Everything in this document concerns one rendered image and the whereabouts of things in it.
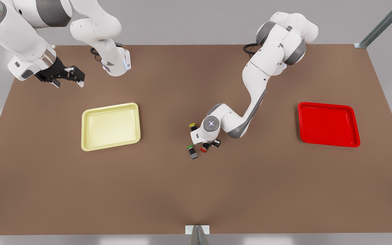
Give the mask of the yellow tray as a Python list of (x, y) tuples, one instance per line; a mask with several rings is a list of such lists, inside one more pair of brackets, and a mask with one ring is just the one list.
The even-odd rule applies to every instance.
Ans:
[(134, 144), (140, 138), (140, 114), (135, 103), (90, 109), (81, 116), (83, 151)]

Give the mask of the silver frame post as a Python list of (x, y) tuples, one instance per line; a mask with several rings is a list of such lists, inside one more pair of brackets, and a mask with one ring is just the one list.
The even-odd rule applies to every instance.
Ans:
[(380, 34), (392, 24), (392, 10), (367, 34), (359, 43), (354, 43), (356, 49), (367, 48)]
[(185, 234), (190, 234), (190, 245), (209, 245), (207, 234), (210, 234), (209, 225), (186, 225)]

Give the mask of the red tray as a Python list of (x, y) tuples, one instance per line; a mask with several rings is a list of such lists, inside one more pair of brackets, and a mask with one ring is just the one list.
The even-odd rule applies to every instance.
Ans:
[(302, 141), (353, 148), (360, 145), (352, 107), (342, 104), (300, 102), (297, 109)]

